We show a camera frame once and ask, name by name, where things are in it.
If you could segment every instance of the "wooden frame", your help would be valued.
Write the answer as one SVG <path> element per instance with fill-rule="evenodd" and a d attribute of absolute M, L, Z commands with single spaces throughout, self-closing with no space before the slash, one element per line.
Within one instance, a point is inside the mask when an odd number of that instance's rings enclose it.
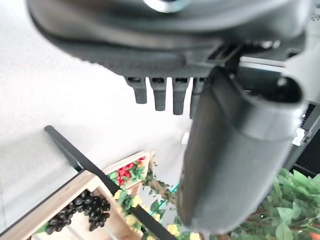
<path fill-rule="evenodd" d="M 106 167 L 103 172 L 107 175 L 119 168 L 126 166 L 139 158 L 145 157 L 144 167 L 145 177 L 148 172 L 148 165 L 154 152 L 139 152 L 125 159 L 115 162 Z M 141 180 L 137 182 L 129 182 L 126 188 L 132 190 L 132 194 L 137 194 Z M 32 236 L 32 240 L 140 240 L 142 233 L 137 233 L 130 229 L 126 224 L 125 218 L 117 210 L 117 203 L 113 199 L 113 195 L 109 189 L 103 184 L 99 177 L 85 170 L 57 191 L 53 196 L 46 200 L 43 204 L 33 210 L 14 227 L 5 232 L 0 240 L 26 240 L 41 226 L 53 218 L 61 209 L 73 201 L 84 190 L 94 192 L 97 196 L 104 196 L 110 203 L 110 218 L 107 219 L 104 228 L 97 228 L 89 231 L 89 219 L 83 213 L 76 213 L 72 217 L 72 223 L 63 228 L 61 232 L 54 232 L 47 235 L 45 232 Z"/>

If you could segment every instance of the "green plant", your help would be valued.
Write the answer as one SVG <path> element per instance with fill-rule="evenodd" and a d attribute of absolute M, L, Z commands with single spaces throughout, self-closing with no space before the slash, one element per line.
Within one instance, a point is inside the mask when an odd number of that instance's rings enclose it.
<path fill-rule="evenodd" d="M 165 203 L 175 204 L 175 193 L 169 185 L 158 180 L 149 168 L 144 181 L 151 187 L 150 193 L 161 195 Z M 163 216 L 166 210 L 159 209 L 156 200 L 151 211 Z M 306 177 L 298 171 L 293 174 L 282 169 L 273 181 L 272 189 L 265 200 L 248 219 L 232 232 L 223 235 L 212 234 L 210 240 L 311 240 L 320 239 L 320 174 Z M 182 223 L 176 217 L 174 224 L 180 231 Z M 152 236 L 145 232 L 144 238 Z M 189 240 L 191 232 L 181 232 L 177 239 Z"/>

